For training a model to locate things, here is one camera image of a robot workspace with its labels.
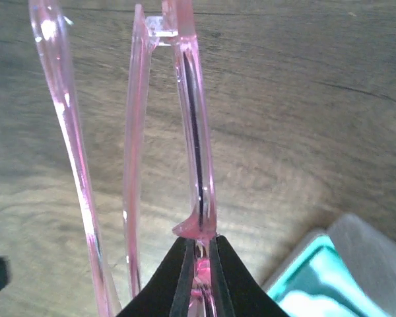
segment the wooden table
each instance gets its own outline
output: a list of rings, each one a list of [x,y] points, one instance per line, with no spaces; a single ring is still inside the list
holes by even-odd
[[[396,241],[396,0],[195,0],[219,232],[262,283],[311,229],[356,213]],[[121,176],[133,0],[64,1],[109,262],[127,302]],[[158,14],[157,0],[143,1]],[[146,283],[189,213],[170,50],[152,61]],[[0,0],[0,317],[96,316],[81,213],[25,0]]]

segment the pink transparent plastic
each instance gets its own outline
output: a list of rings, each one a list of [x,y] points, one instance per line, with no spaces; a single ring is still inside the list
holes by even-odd
[[[77,187],[100,317],[120,311],[114,282],[100,238],[96,208],[86,164],[73,64],[65,17],[57,1],[30,0],[32,29],[53,98]],[[208,243],[216,235],[216,199],[203,75],[191,0],[163,0],[162,16],[145,18],[135,7],[127,89],[123,224],[132,297],[141,290],[138,217],[140,162],[151,55],[158,46],[171,46],[189,161],[191,214],[173,233],[196,241],[195,278],[188,316],[216,316],[211,291]]]
[[[65,17],[57,1],[30,0],[30,17],[42,67],[59,119],[81,205],[99,315],[115,316],[121,305],[103,249],[84,150]]]

